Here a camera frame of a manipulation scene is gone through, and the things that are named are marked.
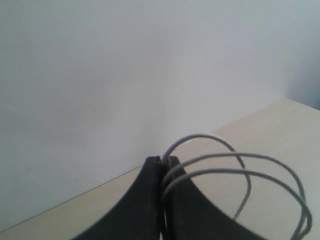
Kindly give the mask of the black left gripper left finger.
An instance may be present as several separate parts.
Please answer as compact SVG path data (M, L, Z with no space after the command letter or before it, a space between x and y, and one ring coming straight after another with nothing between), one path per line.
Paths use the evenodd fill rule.
M135 181L118 203L75 239L160 239L160 181L162 176L160 157L147 157Z

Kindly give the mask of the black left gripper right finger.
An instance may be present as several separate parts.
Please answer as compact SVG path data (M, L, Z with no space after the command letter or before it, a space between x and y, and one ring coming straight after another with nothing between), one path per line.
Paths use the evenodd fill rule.
M223 213L196 187L183 180L169 191L164 202L165 240L261 240Z

